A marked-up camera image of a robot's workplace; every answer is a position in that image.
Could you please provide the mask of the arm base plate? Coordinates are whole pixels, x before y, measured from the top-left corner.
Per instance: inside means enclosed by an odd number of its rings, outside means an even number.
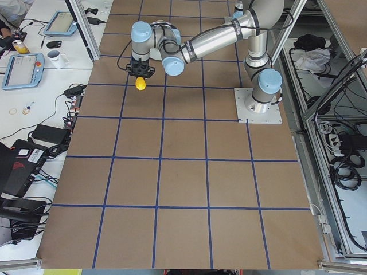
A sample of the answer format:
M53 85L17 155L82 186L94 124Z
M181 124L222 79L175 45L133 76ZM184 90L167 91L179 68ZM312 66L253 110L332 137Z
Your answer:
M237 18L236 17L224 17L224 23L225 24L231 24L231 22L236 22Z
M253 88L235 88L237 121L243 124L282 124L278 99L273 95L269 103L258 103L252 97Z

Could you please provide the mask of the person hand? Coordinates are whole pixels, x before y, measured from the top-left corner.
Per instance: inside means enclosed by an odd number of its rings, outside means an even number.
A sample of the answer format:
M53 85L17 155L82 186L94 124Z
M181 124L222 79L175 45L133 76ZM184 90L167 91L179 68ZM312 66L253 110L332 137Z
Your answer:
M8 27L2 27L1 28L1 36L3 38L12 37L12 33L11 33L11 31Z

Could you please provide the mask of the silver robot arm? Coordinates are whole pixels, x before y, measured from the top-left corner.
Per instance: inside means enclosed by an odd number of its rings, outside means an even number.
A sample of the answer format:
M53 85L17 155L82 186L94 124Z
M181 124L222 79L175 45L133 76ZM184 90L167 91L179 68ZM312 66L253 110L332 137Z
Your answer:
M237 42L248 41L244 67L253 90L245 100L247 110L265 113L273 105L282 77L270 67L267 33L283 13L283 1L247 1L240 15L227 23L204 30L182 42L179 29L166 21L138 21L131 28L131 61L123 68L136 80L150 78L155 69L150 66L150 51L159 51L162 66L169 76L179 76L189 63Z
M248 1L236 0L232 18L242 17L244 15L244 11L246 10L247 6L248 6Z

